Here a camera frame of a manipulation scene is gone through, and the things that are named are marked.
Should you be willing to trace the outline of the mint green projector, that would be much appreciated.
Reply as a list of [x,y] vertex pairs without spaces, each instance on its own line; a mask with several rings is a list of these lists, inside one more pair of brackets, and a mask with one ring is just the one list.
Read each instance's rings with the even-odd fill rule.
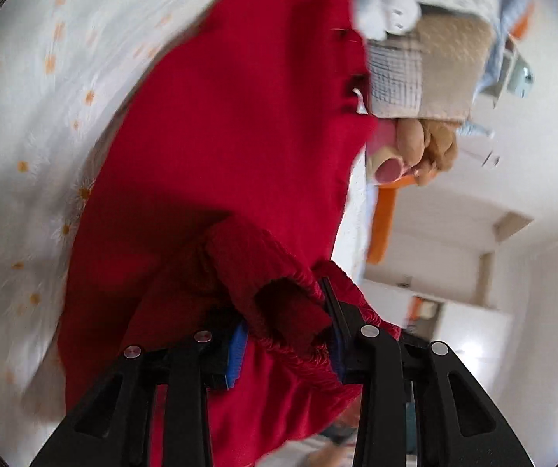
[[527,98],[534,86],[534,72],[525,58],[518,55],[507,81],[507,91],[518,98]]

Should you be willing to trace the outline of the beige patchwork pillow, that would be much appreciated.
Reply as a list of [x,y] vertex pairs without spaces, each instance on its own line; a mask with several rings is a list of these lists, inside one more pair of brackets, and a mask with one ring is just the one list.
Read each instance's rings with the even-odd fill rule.
[[369,40],[369,111],[463,122],[493,42],[491,24],[453,14],[426,14],[409,34]]

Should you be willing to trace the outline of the white lamb plush toy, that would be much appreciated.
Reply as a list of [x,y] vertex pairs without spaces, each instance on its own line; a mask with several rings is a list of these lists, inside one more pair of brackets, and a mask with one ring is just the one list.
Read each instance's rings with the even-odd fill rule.
[[420,18],[417,0],[354,0],[354,26],[365,40],[405,35]]

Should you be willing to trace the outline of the white cabinet unit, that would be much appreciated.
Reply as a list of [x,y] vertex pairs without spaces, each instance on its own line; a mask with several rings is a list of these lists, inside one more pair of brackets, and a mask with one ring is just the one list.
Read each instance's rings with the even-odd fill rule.
[[482,387],[493,390],[512,326],[509,314],[368,279],[360,288],[384,320],[424,341],[446,342]]

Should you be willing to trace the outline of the white daisy bedspread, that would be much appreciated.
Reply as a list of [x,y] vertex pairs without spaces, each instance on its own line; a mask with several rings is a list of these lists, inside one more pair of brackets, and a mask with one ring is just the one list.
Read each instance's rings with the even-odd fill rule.
[[26,466],[64,414],[54,345],[111,119],[213,0],[7,0],[0,9],[0,455]]

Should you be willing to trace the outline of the blue gingham blanket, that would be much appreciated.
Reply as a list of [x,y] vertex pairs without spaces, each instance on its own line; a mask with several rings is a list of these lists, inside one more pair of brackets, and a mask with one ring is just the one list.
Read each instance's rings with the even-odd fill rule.
[[525,33],[533,0],[450,0],[459,25],[459,55],[467,80],[464,116],[478,95],[498,98],[512,68],[507,43]]

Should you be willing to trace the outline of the red garment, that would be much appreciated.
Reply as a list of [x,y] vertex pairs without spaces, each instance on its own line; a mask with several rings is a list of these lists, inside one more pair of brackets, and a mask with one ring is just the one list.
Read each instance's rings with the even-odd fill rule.
[[350,0],[218,0],[133,95],[76,232],[58,327],[71,412],[132,345],[242,317],[237,382],[208,394],[212,459],[250,466],[361,389],[332,370],[322,279],[397,336],[333,261],[376,120]]

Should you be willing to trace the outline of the pink strawberry bear plush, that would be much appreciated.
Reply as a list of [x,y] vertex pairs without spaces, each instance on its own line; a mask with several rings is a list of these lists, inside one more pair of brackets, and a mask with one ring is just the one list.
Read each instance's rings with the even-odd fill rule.
[[409,172],[414,154],[409,119],[380,119],[365,147],[367,177],[377,184],[394,183]]

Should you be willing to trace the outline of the brown plush toy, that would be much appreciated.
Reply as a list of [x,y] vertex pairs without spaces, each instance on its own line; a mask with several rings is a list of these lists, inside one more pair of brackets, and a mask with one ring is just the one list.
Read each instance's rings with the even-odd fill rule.
[[399,119],[396,149],[419,187],[438,173],[449,172],[458,156],[456,131],[461,123],[433,119]]

